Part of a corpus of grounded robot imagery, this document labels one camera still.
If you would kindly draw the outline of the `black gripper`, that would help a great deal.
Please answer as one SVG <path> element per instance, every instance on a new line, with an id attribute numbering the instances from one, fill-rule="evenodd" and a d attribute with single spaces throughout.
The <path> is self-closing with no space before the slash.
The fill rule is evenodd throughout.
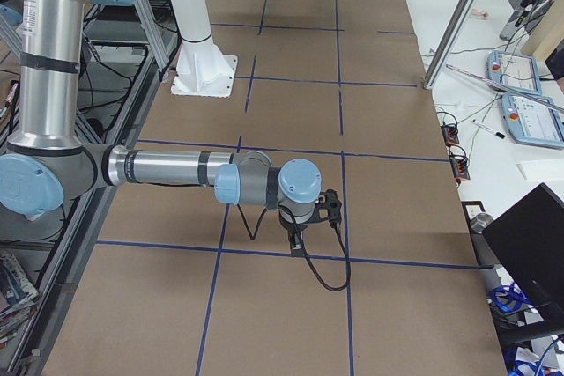
<path id="1" fill-rule="evenodd" d="M 292 257 L 303 258 L 305 256 L 302 232 L 308 228 L 310 218 L 310 213 L 295 216 L 289 211 L 278 210 L 278 221 L 289 233 L 288 241 Z"/>

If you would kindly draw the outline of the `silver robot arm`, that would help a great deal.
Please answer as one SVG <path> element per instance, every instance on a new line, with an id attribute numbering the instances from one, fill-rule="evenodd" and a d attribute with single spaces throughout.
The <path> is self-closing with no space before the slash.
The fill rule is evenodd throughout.
<path id="1" fill-rule="evenodd" d="M 137 0 L 24 0 L 19 125 L 1 157 L 1 203 L 36 217 L 65 200 L 123 183 L 211 187 L 222 203 L 275 210 L 291 252 L 306 254 L 304 230 L 319 221 L 320 171 L 293 159 L 275 167 L 260 151 L 246 154 L 139 151 L 84 144 L 75 118 L 85 5 Z"/>

